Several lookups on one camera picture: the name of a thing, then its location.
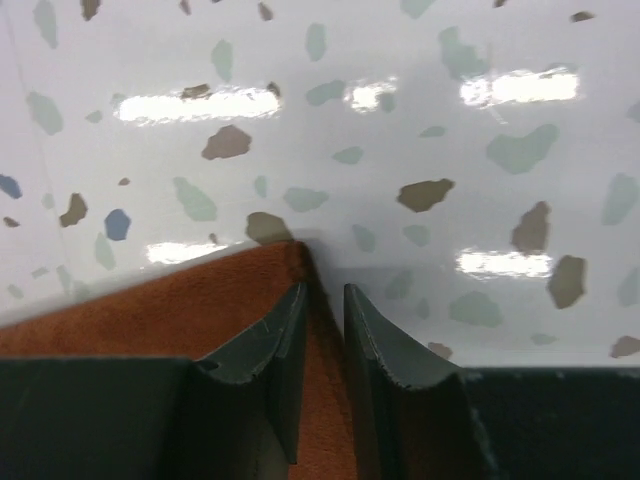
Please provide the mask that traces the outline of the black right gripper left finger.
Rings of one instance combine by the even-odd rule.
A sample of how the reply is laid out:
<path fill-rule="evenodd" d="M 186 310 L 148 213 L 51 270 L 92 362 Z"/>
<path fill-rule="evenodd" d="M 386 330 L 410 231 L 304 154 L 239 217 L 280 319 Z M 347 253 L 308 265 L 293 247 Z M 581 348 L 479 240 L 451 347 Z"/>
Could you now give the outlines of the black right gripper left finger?
<path fill-rule="evenodd" d="M 308 289 L 197 359 L 1 361 L 5 479 L 284 479 L 298 459 Z"/>

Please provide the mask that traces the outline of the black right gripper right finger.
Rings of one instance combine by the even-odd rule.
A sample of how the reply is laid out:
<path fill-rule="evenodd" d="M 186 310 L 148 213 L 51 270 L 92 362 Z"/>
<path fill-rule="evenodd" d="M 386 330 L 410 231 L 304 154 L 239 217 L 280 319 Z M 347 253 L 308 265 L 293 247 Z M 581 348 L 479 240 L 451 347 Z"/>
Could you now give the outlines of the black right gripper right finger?
<path fill-rule="evenodd" d="M 635 368 L 463 368 L 344 289 L 362 479 L 635 479 Z"/>

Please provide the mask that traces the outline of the brown towel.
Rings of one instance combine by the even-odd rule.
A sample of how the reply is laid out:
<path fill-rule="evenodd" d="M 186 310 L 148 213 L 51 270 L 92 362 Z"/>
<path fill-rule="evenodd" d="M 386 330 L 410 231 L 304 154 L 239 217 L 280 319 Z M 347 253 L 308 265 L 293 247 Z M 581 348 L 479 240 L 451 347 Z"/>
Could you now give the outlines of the brown towel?
<path fill-rule="evenodd" d="M 292 479 L 354 479 L 342 335 L 308 248 L 274 243 L 179 270 L 1 330 L 4 356 L 156 355 L 198 359 L 309 285 L 298 462 Z"/>

